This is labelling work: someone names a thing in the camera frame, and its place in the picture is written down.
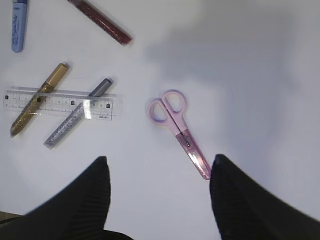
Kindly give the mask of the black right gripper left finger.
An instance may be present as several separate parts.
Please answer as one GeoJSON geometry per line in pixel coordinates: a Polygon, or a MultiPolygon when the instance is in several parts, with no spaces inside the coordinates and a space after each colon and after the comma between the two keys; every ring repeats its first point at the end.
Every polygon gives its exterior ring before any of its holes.
{"type": "Polygon", "coordinates": [[[98,157],[57,195],[0,227],[2,240],[101,240],[111,200],[107,159],[98,157]]]}

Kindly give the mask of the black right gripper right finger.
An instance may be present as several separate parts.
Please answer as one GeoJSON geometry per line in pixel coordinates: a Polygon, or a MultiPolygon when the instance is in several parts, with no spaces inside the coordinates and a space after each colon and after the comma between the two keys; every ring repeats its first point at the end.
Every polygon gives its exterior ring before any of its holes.
{"type": "Polygon", "coordinates": [[[209,182],[223,240],[318,240],[320,222],[277,198],[228,157],[217,154],[209,182]]]}

